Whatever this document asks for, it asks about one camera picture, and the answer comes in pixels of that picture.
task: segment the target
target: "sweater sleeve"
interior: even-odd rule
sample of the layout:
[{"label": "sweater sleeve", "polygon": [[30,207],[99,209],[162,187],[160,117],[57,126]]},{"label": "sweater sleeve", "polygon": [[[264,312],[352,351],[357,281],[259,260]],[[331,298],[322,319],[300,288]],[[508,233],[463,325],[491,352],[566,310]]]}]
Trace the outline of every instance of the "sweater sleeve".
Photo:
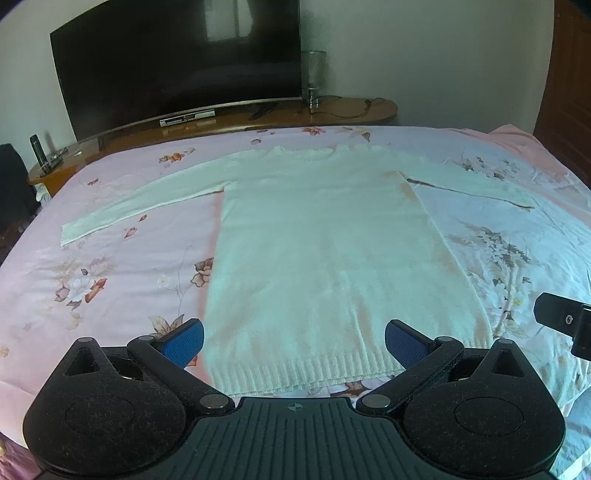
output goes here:
[{"label": "sweater sleeve", "polygon": [[237,161],[230,157],[207,161],[154,180],[114,202],[61,227],[60,245],[148,210],[221,192],[236,177]]},{"label": "sweater sleeve", "polygon": [[464,171],[457,165],[439,165],[426,158],[403,152],[392,152],[391,155],[394,156],[391,165],[396,165],[407,181],[477,197],[503,200],[524,208],[535,206],[532,196],[519,185],[492,179],[484,173]]}]

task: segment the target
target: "pink floral bedsheet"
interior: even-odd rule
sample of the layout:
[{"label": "pink floral bedsheet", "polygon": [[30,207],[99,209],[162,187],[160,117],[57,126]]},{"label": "pink floral bedsheet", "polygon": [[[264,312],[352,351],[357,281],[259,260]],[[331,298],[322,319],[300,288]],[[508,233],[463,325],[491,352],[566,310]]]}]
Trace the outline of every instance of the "pink floral bedsheet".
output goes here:
[{"label": "pink floral bedsheet", "polygon": [[[110,155],[59,191],[0,268],[0,432],[24,445],[24,414],[75,339],[125,345],[203,316],[222,194],[151,210],[61,248],[64,223],[161,176],[237,151],[358,142],[455,163],[535,194],[537,208],[526,211],[414,186],[473,282],[495,337],[517,341],[558,405],[569,405],[591,385],[591,364],[570,355],[567,337],[538,325],[532,308],[544,291],[591,302],[591,192],[533,137],[511,126],[489,135],[417,127],[265,129]],[[206,379],[199,356],[188,369]],[[387,380],[279,396],[356,399]]]}]

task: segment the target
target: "black chair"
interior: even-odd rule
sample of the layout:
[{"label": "black chair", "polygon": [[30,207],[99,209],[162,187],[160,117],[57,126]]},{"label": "black chair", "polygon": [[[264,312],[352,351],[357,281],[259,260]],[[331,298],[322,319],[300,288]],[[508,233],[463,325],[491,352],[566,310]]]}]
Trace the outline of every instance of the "black chair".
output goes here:
[{"label": "black chair", "polygon": [[15,222],[30,220],[40,207],[27,174],[12,145],[0,145],[0,234]]}]

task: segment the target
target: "black tv screen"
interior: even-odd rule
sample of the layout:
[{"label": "black tv screen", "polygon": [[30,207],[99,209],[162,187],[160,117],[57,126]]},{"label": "black tv screen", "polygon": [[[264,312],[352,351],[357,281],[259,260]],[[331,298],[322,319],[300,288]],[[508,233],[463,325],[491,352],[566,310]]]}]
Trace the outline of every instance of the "black tv screen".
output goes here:
[{"label": "black tv screen", "polygon": [[76,138],[301,96],[298,0],[108,0],[51,33]]}]

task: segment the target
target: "power cord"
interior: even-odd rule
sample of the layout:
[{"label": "power cord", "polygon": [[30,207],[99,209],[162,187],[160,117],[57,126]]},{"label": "power cord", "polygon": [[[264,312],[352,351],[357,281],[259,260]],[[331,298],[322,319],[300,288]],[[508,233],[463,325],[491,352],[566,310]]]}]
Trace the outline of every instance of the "power cord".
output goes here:
[{"label": "power cord", "polygon": [[[323,96],[320,96],[320,97],[317,97],[317,98],[318,99],[321,99],[321,98],[334,98],[334,101],[333,102],[336,102],[338,100],[341,100],[341,98],[343,98],[343,97],[338,96],[338,95],[323,95]],[[308,108],[308,111],[309,111],[310,115],[332,115],[332,116],[334,116],[336,118],[353,119],[353,118],[359,118],[359,117],[362,117],[362,116],[367,115],[368,112],[369,112],[369,110],[371,109],[371,107],[373,107],[373,105],[376,102],[376,100],[381,100],[380,103],[378,103],[378,105],[380,105],[380,104],[382,104],[382,103],[384,103],[386,101],[386,99],[383,98],[383,97],[376,97],[376,98],[373,98],[371,100],[367,99],[365,101],[365,110],[363,110],[363,112],[359,113],[358,115],[337,115],[336,113],[333,113],[333,112],[322,112],[322,111],[321,112],[312,112],[310,110],[310,105],[307,105],[307,108]]]}]

